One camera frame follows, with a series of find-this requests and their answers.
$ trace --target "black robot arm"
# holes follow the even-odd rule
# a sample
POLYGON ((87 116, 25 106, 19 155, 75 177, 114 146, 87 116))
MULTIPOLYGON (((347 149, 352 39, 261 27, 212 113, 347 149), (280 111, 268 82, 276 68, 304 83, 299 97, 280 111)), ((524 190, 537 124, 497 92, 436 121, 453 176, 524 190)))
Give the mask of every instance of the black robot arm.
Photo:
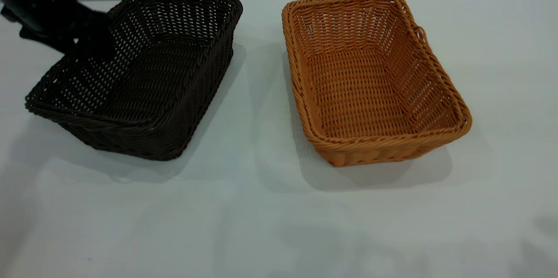
POLYGON ((78 0, 0 0, 2 15, 22 25, 20 37, 68 53, 75 40, 91 40, 107 33, 106 14, 83 6, 78 0))

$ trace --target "wicker basket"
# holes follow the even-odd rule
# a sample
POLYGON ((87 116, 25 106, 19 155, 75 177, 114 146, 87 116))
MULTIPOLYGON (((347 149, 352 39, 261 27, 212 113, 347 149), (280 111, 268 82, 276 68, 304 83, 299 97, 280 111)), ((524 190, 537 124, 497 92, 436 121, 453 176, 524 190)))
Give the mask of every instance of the wicker basket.
POLYGON ((332 165, 413 159, 469 131, 404 0, 299 0, 282 17, 304 132, 332 165))
POLYGON ((229 66, 241 13, 239 0, 122 0, 108 13, 111 58, 78 58, 78 43, 26 107, 95 149, 175 159, 229 66))

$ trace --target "tabletop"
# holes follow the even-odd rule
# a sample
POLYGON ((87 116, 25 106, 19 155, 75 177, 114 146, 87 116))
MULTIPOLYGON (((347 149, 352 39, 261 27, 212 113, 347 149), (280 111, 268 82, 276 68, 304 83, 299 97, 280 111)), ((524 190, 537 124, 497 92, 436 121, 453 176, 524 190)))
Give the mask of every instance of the tabletop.
POLYGON ((558 0, 406 0, 472 129, 346 168, 303 134, 290 1, 241 0, 231 65, 168 162, 96 151, 28 113, 61 54, 0 20, 0 277, 558 276, 558 0))

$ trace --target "tan wicker basket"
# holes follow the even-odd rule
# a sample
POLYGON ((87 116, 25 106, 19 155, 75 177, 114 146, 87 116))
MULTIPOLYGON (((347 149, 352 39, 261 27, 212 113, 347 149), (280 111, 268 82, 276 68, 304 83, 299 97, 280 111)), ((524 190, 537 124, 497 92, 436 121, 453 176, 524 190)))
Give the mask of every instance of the tan wicker basket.
POLYGON ((282 17, 304 132, 332 165, 413 159, 469 131, 405 0, 298 0, 282 17))

